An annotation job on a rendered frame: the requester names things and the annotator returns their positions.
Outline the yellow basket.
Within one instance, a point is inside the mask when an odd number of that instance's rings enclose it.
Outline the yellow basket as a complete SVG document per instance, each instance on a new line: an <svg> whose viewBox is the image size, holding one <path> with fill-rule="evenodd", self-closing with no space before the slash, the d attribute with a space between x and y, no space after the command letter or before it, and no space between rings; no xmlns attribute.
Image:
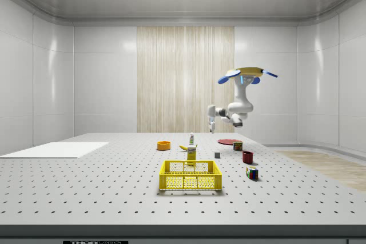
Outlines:
<svg viewBox="0 0 366 244"><path fill-rule="evenodd" d="M222 173L215 161L164 160L160 190L221 190Z"/></svg>

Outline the white board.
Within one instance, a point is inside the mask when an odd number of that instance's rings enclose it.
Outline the white board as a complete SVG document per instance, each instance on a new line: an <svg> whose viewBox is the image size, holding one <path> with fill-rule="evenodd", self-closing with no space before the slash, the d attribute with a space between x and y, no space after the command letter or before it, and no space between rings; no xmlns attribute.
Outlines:
<svg viewBox="0 0 366 244"><path fill-rule="evenodd" d="M80 158L108 142L50 142L0 156L0 158Z"/></svg>

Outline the yellow carton box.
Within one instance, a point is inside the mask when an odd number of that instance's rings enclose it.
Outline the yellow carton box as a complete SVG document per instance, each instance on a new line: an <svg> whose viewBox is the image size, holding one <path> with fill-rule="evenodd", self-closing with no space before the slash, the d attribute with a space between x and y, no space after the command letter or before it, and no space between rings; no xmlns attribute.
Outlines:
<svg viewBox="0 0 366 244"><path fill-rule="evenodd" d="M187 164L189 166L193 166L195 164L195 160L196 160L196 147L195 146L191 146L188 147L187 149Z"/></svg>

